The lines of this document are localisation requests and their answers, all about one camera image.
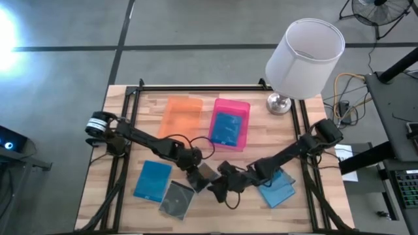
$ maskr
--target gray floor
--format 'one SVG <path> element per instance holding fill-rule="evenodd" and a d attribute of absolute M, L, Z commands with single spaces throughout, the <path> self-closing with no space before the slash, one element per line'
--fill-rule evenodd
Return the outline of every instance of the gray floor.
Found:
<path fill-rule="evenodd" d="M 349 43 L 374 42 L 371 27 L 356 19 L 338 21 L 344 2 L 137 0 L 125 44 L 278 43 L 291 22 L 307 17 L 333 23 Z M 117 45 L 127 6 L 128 0 L 0 0 L 0 9 L 15 25 L 15 46 Z M 417 42 L 417 23 L 412 12 L 382 42 Z M 385 70 L 411 49 L 376 48 L 371 66 Z M 337 74 L 370 72 L 370 50 L 346 49 L 323 90 L 324 98 L 332 96 Z M 124 52 L 116 84 L 137 84 L 139 78 L 147 84 L 254 84 L 265 77 L 271 53 L 270 49 Z M 84 142 L 84 127 L 91 112 L 103 105 L 114 56 L 115 52 L 19 52 L 13 53 L 13 59 L 0 58 L 9 65 L 0 67 L 0 125 L 33 139 L 37 157 L 54 162 L 51 172 L 31 175 L 7 234 L 72 230 L 91 153 Z M 361 85 L 355 80 L 350 87 Z M 344 99 L 354 102 L 365 93 L 364 88 Z M 372 102 L 366 111 L 356 127 L 343 130 L 345 142 L 386 141 Z M 384 210 L 380 195 L 350 195 L 349 203 L 357 228 L 408 233 L 403 221 L 374 216 Z"/>

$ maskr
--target table lamp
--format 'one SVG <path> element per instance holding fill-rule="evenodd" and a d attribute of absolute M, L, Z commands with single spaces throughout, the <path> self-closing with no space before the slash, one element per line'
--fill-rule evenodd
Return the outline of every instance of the table lamp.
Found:
<path fill-rule="evenodd" d="M 328 22 L 301 19 L 293 22 L 266 66 L 266 77 L 274 93 L 267 99 L 272 114 L 284 114 L 290 99 L 307 99 L 319 94 L 346 42 Z"/>

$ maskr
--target cd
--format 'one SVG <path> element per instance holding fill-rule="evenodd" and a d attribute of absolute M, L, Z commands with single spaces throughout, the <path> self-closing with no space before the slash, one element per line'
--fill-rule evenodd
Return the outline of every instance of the cd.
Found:
<path fill-rule="evenodd" d="M 184 220 L 194 194 L 192 188 L 171 181 L 159 210 L 177 219 Z"/>

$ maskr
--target yellow cable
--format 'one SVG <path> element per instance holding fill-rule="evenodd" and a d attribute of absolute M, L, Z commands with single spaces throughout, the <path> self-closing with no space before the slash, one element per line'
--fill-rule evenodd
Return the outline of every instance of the yellow cable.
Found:
<path fill-rule="evenodd" d="M 338 115 L 338 113 L 337 113 L 337 83 L 338 83 L 338 79 L 341 77 L 341 76 L 353 76 L 353 77 L 355 77 L 355 78 L 358 78 L 358 79 L 360 79 L 360 80 L 362 80 L 363 82 L 365 82 L 366 81 L 366 78 L 364 78 L 363 76 L 361 76 L 361 75 L 357 75 L 357 74 L 351 74 L 351 73 L 347 73 L 347 72 L 345 72 L 345 73 L 341 73 L 341 74 L 339 74 L 336 78 L 335 78 L 335 81 L 334 81 L 334 115 L 337 117 L 337 118 L 340 118 L 341 119 L 341 117 Z M 356 107 L 358 107 L 358 106 L 360 106 L 360 105 L 362 105 L 362 104 L 366 104 L 367 102 L 369 102 L 369 101 L 371 101 L 372 100 L 372 98 L 369 98 L 369 99 L 367 99 L 366 100 L 366 102 L 360 102 L 359 104 L 356 104 L 354 107 L 356 108 Z"/>

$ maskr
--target silver lamp base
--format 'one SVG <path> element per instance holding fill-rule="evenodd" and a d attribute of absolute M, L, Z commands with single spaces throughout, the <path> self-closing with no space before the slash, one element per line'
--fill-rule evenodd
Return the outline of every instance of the silver lamp base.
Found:
<path fill-rule="evenodd" d="M 292 103 L 289 98 L 273 93 L 268 97 L 266 105 L 270 113 L 274 115 L 283 115 L 289 111 Z"/>

